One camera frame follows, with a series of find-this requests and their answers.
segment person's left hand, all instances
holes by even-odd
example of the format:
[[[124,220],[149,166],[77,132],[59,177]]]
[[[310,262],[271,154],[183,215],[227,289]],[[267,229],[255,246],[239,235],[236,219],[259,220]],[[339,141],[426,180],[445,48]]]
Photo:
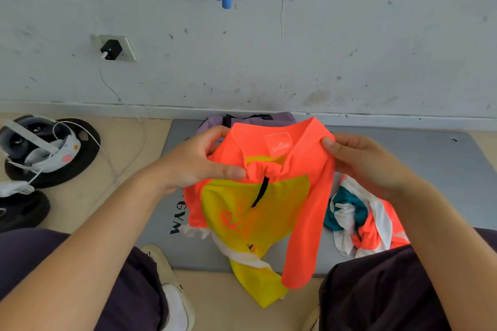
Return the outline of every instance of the person's left hand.
[[[228,132],[228,127],[210,128],[181,143],[150,165],[150,170],[160,178],[165,192],[194,185],[203,179],[243,179],[246,175],[244,168],[207,159],[219,145],[216,140],[226,137]]]

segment forearm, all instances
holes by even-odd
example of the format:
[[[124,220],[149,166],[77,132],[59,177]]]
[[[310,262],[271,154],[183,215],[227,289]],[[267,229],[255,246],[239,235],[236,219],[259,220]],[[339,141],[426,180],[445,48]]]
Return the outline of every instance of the forearm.
[[[93,330],[115,280],[162,193],[141,171],[1,303],[3,330]]]
[[[494,329],[497,254],[425,181],[415,180],[394,196],[392,205],[452,329]]]

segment clothing tag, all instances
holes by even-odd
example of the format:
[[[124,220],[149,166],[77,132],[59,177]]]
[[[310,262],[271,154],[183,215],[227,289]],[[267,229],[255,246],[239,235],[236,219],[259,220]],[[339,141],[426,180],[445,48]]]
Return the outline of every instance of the clothing tag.
[[[292,138],[288,132],[266,135],[264,139],[272,159],[286,155],[293,147]]]

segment hand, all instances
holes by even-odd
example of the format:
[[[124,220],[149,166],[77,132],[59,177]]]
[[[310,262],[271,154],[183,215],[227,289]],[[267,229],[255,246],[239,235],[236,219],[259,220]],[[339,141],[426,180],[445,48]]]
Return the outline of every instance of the hand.
[[[391,201],[392,197],[420,178],[392,153],[374,140],[347,133],[325,137],[322,144],[336,158],[336,171],[354,178],[373,195]]]
[[[244,168],[207,159],[219,146],[216,140],[226,137],[228,132],[228,127],[213,127],[184,141],[150,165],[165,192],[194,185],[203,179],[243,179],[246,175]]]

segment electrical socket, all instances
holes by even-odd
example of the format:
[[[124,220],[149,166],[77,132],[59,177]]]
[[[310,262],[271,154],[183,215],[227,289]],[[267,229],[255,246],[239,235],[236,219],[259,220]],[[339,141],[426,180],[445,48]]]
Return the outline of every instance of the electrical socket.
[[[121,47],[123,49],[123,51],[119,54],[119,56],[116,58],[116,60],[125,61],[125,62],[136,62],[135,53],[133,52],[133,49],[131,48],[129,40],[125,36],[123,36],[123,35],[105,35],[105,34],[101,34],[101,35],[97,35],[97,36],[92,34],[90,36],[91,41],[97,40],[98,44],[100,45],[98,50],[100,50],[100,48],[103,45],[105,45],[105,43],[109,39],[117,39],[119,41],[119,44],[121,45]]]

